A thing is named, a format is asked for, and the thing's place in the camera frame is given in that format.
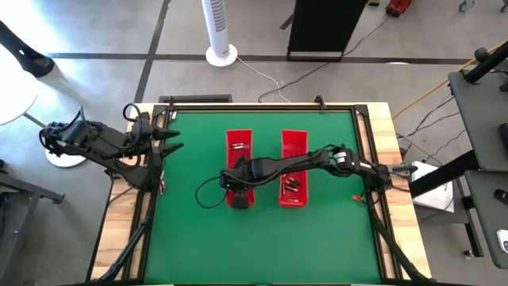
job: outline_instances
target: red object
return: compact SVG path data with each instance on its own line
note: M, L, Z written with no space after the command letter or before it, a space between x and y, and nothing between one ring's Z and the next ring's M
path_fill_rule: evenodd
M282 158L299 156L307 153L307 132L298 130L283 130ZM287 178L297 180L300 184L298 191L284 190ZM307 171L292 172L280 177L279 205L281 207L304 207L309 200L307 188Z
M393 17L398 17L406 12L407 7L411 4L411 0L390 0L387 7L387 14Z
M225 132L225 137L226 162L228 168L233 168L238 159L242 156L245 157L246 160L252 158L252 130L227 130ZM243 148L233 149L233 144L243 144ZM254 191L251 188L247 190L247 200L249 206L254 205ZM226 196L228 206L231 207L232 201L233 192L228 190L228 195Z

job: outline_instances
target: white tower fan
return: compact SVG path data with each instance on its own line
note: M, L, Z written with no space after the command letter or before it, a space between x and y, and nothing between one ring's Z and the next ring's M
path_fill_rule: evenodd
M210 47L206 60L215 67L227 67L237 60L238 51L229 43L224 0L202 0Z

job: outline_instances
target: wooden plank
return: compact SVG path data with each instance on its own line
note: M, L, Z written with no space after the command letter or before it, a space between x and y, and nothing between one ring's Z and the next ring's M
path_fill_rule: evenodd
M186 103L186 106L218 106L218 105L252 105L255 103ZM317 105L317 103L259 103L260 105ZM391 113L388 104L385 102L358 102L358 103L327 103L327 105L355 105L366 104L368 105L369 118L371 120L372 133L374 135L375 147L378 154L379 163L381 164L400 164L402 158L398 151L398 142L395 136L394 125L391 120ZM153 103L139 103L137 104L141 112L152 112ZM365 134L365 128L361 127L360 131ZM368 151L367 139L362 136L364 148ZM370 158L370 153L366 152L367 158ZM407 182L400 178L393 178L394 185L402 189L408 189ZM121 186L121 182L117 182L113 186L112 192L115 194L125 190ZM133 191L131 195L122 196L119 202L110 206L106 212L106 220L104 223L102 236L100 237L97 256L94 262L92 272L92 279L100 277L104 273L110 263L116 259L129 238L130 223L132 221L133 209L129 211L128 206L134 205L136 202L136 192ZM423 241L421 240L420 229L418 221L413 208L413 201L408 192L391 189L387 192L387 202L390 209L391 222L394 229L394 236L396 242L401 247L402 251L407 255L410 261L416 268L425 276L431 277L429 264L425 254ZM391 267L391 256L386 246L382 242L383 256L387 267L389 277L393 277L393 269ZM133 258L133 267L130 269L131 277L136 277L137 267L139 265L140 244L138 244Z

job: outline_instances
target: white power cable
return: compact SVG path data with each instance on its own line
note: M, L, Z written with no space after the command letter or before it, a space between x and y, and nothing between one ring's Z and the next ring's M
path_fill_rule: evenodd
M291 100L286 99L286 98L283 96L282 92L280 91L280 90L281 90L281 88L280 88L279 82L278 82L277 80L275 80L274 78L272 78L272 77L270 77L270 76L268 76L268 75L265 75L265 74L264 74L263 72L261 72L261 71L257 71L255 68L253 68L253 67L249 66L247 63L245 63L245 62L244 62L244 61L243 61L240 57L237 57L237 59L238 59L238 60L239 60L242 64L244 64L244 65L245 65L245 67L249 68L251 71L255 72L255 73L256 73L256 74L258 74L258 75L263 76L265 79L269 79L269 80L271 80L272 82L274 82L274 83L277 85L277 91L279 92L279 96L280 96L280 98L281 98L281 99L284 99L286 102L291 102Z

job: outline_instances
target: metal clamp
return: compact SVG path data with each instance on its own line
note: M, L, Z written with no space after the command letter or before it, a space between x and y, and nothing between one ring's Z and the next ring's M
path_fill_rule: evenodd
M387 165L387 167L390 174L393 173L402 178L409 178L413 172L418 170L418 167L406 163Z

